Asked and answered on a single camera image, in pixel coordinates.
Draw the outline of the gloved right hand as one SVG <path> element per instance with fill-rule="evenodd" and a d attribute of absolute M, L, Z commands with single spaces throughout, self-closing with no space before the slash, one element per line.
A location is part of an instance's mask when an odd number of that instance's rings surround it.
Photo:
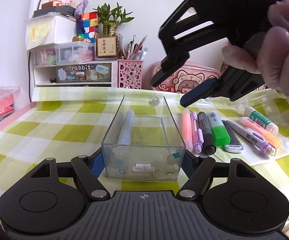
<path fill-rule="evenodd" d="M 224 61 L 232 67 L 261 74 L 269 88 L 289 98 L 289 0 L 268 9 L 272 28 L 266 33 L 257 59 L 237 46 L 222 49 Z"/>

